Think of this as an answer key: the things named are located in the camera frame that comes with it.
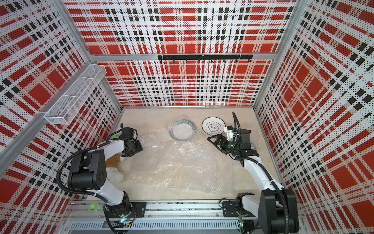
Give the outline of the white plate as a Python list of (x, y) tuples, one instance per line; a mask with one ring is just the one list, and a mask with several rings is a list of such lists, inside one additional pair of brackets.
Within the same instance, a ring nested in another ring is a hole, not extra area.
[(202, 130), (210, 136), (222, 134), (225, 127), (225, 122), (218, 117), (208, 117), (202, 122)]

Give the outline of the bubble wrap of white plate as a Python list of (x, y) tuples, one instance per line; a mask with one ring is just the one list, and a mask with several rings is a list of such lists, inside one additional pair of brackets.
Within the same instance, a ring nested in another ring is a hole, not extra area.
[(158, 140), (155, 134), (146, 134), (140, 136), (138, 140), (143, 148), (143, 150), (140, 152), (141, 155), (157, 154), (164, 148), (164, 146)]

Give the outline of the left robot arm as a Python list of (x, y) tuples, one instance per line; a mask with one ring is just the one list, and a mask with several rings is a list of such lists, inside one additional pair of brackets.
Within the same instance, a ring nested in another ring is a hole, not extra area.
[(107, 217), (143, 217), (146, 204), (130, 202), (107, 178), (106, 160), (115, 155), (132, 157), (143, 150), (137, 130), (121, 127), (104, 143), (75, 152), (58, 168), (56, 182), (67, 193), (94, 196), (104, 202)]

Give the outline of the bubble wrap of orange plate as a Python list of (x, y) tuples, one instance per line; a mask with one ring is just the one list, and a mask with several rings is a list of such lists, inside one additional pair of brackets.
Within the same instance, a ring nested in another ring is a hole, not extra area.
[(225, 194), (233, 188), (231, 165), (214, 147), (170, 140), (134, 156), (130, 178), (165, 188)]

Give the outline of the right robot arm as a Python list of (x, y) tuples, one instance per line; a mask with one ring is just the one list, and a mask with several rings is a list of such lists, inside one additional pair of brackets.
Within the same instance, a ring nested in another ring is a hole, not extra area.
[(297, 196), (284, 188), (266, 169), (259, 153), (251, 147), (249, 130), (236, 133), (227, 131), (227, 136), (218, 134), (207, 140), (221, 153), (230, 156), (251, 174), (261, 194), (255, 200), (253, 193), (239, 193), (235, 199), (238, 216), (257, 218), (265, 234), (293, 234), (300, 229)]

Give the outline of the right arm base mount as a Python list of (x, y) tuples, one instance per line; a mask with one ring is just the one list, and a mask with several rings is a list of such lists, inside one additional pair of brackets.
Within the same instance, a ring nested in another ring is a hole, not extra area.
[(258, 217), (258, 210), (247, 211), (241, 206), (237, 206), (237, 202), (225, 200), (221, 203), (224, 217)]

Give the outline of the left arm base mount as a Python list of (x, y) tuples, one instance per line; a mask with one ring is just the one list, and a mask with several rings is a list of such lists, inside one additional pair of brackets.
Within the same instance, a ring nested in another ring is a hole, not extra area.
[(108, 218), (142, 218), (146, 211), (146, 205), (146, 202), (130, 202), (129, 207), (122, 204), (106, 206), (104, 213)]

